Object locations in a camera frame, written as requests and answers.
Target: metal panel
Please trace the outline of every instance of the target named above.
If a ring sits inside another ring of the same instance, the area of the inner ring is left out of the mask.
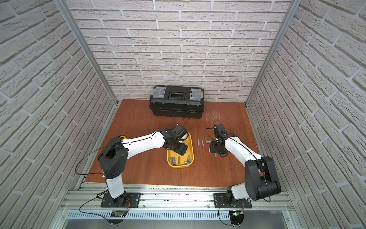
[[[271,48],[269,49],[269,51],[267,53],[267,56],[258,73],[258,76],[253,84],[253,87],[251,88],[251,90],[249,92],[247,101],[245,101],[246,106],[248,106],[250,100],[254,96],[254,93],[257,91],[258,85],[264,76],[264,72],[266,71],[267,67],[269,66],[269,63],[271,62],[272,58],[275,56],[277,48],[280,46],[282,38],[285,35],[285,32],[286,32],[287,28],[289,27],[289,25],[292,21],[292,18],[294,17],[295,12],[300,5],[300,2],[301,2],[301,0],[292,0],[290,6],[288,7],[287,13],[285,15],[285,18],[283,19],[280,29],[278,30],[276,37],[274,38],[274,41],[271,45]]]
[[[102,85],[108,93],[108,96],[111,98],[113,104],[116,106],[118,104],[118,100],[114,95],[111,87],[109,86],[102,69],[100,68],[97,60],[94,57],[92,50],[90,49],[84,35],[82,34],[74,16],[71,13],[71,10],[67,6],[65,0],[55,0],[56,5],[58,6],[61,14],[64,16],[67,24],[69,25],[71,31],[73,32],[76,40],[79,42],[81,49],[84,51],[85,56],[88,58],[90,64],[92,65],[94,71],[97,73],[98,78],[100,79]]]

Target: yellow tray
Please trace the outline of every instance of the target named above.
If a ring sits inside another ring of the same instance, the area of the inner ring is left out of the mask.
[[[187,151],[184,154],[184,156],[181,156],[180,154],[177,154],[176,152],[174,152],[172,150],[167,150],[167,161],[168,161],[168,164],[170,166],[172,166],[173,168],[175,168],[175,169],[186,168],[186,167],[190,166],[193,163],[193,161],[194,161],[192,138],[191,138],[191,135],[190,134],[189,134],[188,138],[183,141],[183,143],[188,146]],[[191,155],[190,156],[191,163],[185,165],[184,162],[188,159],[188,155]],[[170,157],[175,157],[175,163],[176,163],[176,165],[172,165],[170,163]]]

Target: black mounting plate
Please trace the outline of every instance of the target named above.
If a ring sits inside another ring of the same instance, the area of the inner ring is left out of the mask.
[[[238,200],[234,203],[231,203],[231,206],[227,203],[227,199],[226,199],[226,193],[214,193],[213,194],[213,199],[214,199],[214,203],[215,203],[215,208],[242,208],[242,203],[244,204],[244,209],[246,208],[251,208],[251,201],[250,199],[243,199],[243,200]]]
[[[129,199],[131,203],[130,207],[138,207],[140,196],[141,193],[139,192],[126,192],[126,199]],[[100,207],[128,207],[128,201],[126,201],[122,206],[115,206],[111,195],[109,192],[106,192],[103,196]]]

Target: ventilation grille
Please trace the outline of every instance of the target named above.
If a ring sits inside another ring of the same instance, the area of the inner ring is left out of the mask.
[[[108,219],[118,219],[118,217],[110,217],[112,210],[83,210],[90,213],[98,213]],[[102,217],[81,213],[78,210],[70,210],[68,219],[102,219]],[[179,219],[179,220],[219,220],[218,212],[212,210],[202,211],[172,211],[172,210],[130,210],[123,219]],[[230,220],[229,211],[220,210],[221,220]]]

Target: brick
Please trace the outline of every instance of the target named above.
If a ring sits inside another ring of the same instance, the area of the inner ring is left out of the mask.
[[[282,22],[285,17],[285,13],[281,12],[239,12],[238,13],[238,21],[252,21],[255,19],[256,21],[279,21]]]
[[[6,3],[0,4],[0,22],[14,17],[15,14],[12,12],[10,6]]]
[[[227,46],[188,46],[184,45],[182,48],[183,52],[226,52]]]
[[[210,45],[256,45],[258,39],[211,38]]]
[[[366,117],[360,112],[345,96],[336,93],[330,101],[338,108],[338,110],[347,117],[362,133],[366,133],[366,127],[363,123]]]
[[[234,31],[234,37],[236,38],[275,38],[275,31],[245,31],[236,30]]]
[[[100,20],[76,20],[81,29],[103,28]]]
[[[264,30],[278,30],[281,26],[280,22],[267,22]]]
[[[93,5],[89,0],[79,0],[79,1],[66,0],[66,3],[70,7],[70,9],[73,9],[73,8],[92,9],[93,8]]]
[[[182,20],[220,20],[233,21],[235,18],[235,12],[182,12]]]
[[[164,70],[203,70],[203,65],[164,65]]]
[[[343,34],[335,45],[348,55],[352,56],[354,60],[358,61],[358,63],[364,65],[366,62],[366,45],[364,43]]]
[[[86,42],[90,45],[109,44],[108,38],[106,37],[86,37],[85,39]]]
[[[6,140],[24,123],[27,118],[28,115],[23,111],[15,113],[0,129],[0,145],[6,142]]]
[[[231,37],[231,30],[183,30],[182,37]]]
[[[183,64],[211,64],[224,65],[225,60],[208,60],[208,59],[183,59]]]
[[[179,13],[174,11],[135,11],[124,10],[125,19],[137,20],[179,20]]]
[[[52,17],[48,18],[47,20],[33,28],[31,32],[35,36],[35,38],[39,40],[51,31],[53,31],[55,28],[57,28],[64,21],[65,20],[62,14],[56,13]]]
[[[268,11],[270,2],[215,1],[213,10]]]
[[[298,20],[293,19],[290,23],[290,28],[305,41],[309,41],[312,38],[313,32]]]
[[[103,20],[106,28],[156,29],[156,21]]]
[[[314,0],[314,1],[305,0],[305,1],[302,1],[300,3],[300,5],[302,7],[304,7],[305,9],[308,9],[310,12],[314,13],[315,15],[317,15],[320,18],[323,18],[330,8],[328,5],[322,3],[318,0]]]
[[[41,6],[42,12],[47,16],[50,17],[57,13],[59,9],[56,6],[56,3],[51,1]]]
[[[22,53],[17,55],[14,58],[14,61],[22,68],[27,66],[29,63],[34,61],[38,58],[41,54],[43,54],[46,50],[52,47],[59,41],[55,34],[47,36],[46,38],[42,39],[37,44],[27,48]]]
[[[33,113],[46,100],[46,98],[53,92],[57,85],[63,80],[61,74],[53,77],[42,90],[38,91],[30,101],[28,101],[23,108],[29,113]]]
[[[26,2],[19,0],[10,0],[9,4],[17,14],[21,14],[46,2],[47,0],[29,0]]]
[[[124,10],[153,10],[154,6],[148,0],[94,0],[97,9],[124,9]]]
[[[326,118],[322,110],[315,113],[315,118],[320,122],[322,127],[327,131],[329,137],[335,142],[335,144],[340,148],[348,160],[352,163],[354,168],[362,175],[365,174],[365,161],[356,152],[353,147],[351,147],[344,137],[334,128],[334,125]]]
[[[353,77],[353,80],[364,90],[366,90],[366,71],[362,69],[356,76]]]
[[[72,10],[75,19],[122,19],[119,10]]]
[[[0,52],[2,53],[0,57],[0,63],[15,56],[35,42],[35,39],[29,32],[25,32],[10,40],[0,47]]]
[[[326,96],[330,96],[335,91],[334,87],[318,71],[314,70],[304,57],[300,58],[298,64]]]
[[[130,29],[132,37],[179,37],[179,30],[143,30],[143,29]]]
[[[210,10],[209,1],[155,1],[157,10]]]
[[[319,65],[319,70],[362,111],[366,111],[366,93],[364,91],[359,89],[356,85],[349,83],[343,76],[339,75],[339,72],[327,61],[323,61]]]
[[[61,55],[70,45],[75,41],[75,37],[72,33],[69,33],[62,41],[58,42],[49,51],[49,55],[55,59]]]
[[[160,38],[161,44],[208,45],[208,38]]]
[[[276,1],[273,4],[272,11],[286,12],[289,5],[290,5],[289,1]]]
[[[261,66],[261,60],[227,60],[226,65],[257,65]]]
[[[201,58],[204,59],[206,57],[205,53],[188,53],[188,52],[163,52],[163,58]]]
[[[90,45],[92,51],[115,51],[115,52],[125,52],[125,51],[133,51],[131,45]]]
[[[357,194],[353,190],[352,186],[346,185],[340,188],[344,196],[354,208],[359,219],[363,224],[366,224],[366,212],[365,204],[357,197]]]
[[[34,76],[44,69],[51,62],[51,58],[43,55],[25,68],[25,71],[18,74],[4,84],[0,90],[9,97],[13,97],[20,91]]]
[[[213,21],[211,29],[261,30],[263,25],[264,22]]]
[[[179,45],[135,45],[137,52],[180,52]]]
[[[282,59],[301,83],[307,79],[307,75],[299,68],[290,55],[285,52],[282,55]]]
[[[322,22],[320,19],[309,13],[306,13],[301,21],[330,42],[334,42],[341,34],[341,31],[325,22]]]
[[[99,64],[137,64],[136,59],[97,59]]]
[[[62,68],[62,72],[67,75],[78,64],[78,62],[84,57],[83,50],[79,50]]]
[[[354,0],[354,1],[324,0],[324,1],[335,6],[336,8],[341,8],[352,13],[356,13],[365,3],[364,0]]]
[[[67,25],[66,22],[57,27],[55,31],[61,39],[71,32],[70,27]]]
[[[241,52],[241,53],[267,53],[269,51],[269,47],[260,47],[260,46],[232,46],[230,47],[229,52]]]
[[[55,61],[53,61],[45,70],[35,76],[33,80],[42,86],[50,77],[52,77],[60,68],[70,59],[67,53],[63,53]]]
[[[17,34],[33,27],[45,19],[43,12],[40,9],[32,10],[17,18],[14,18],[0,25],[1,35],[0,43],[9,40]]]
[[[282,39],[281,45],[295,61],[299,59],[301,52],[299,52],[292,43],[286,39]]]

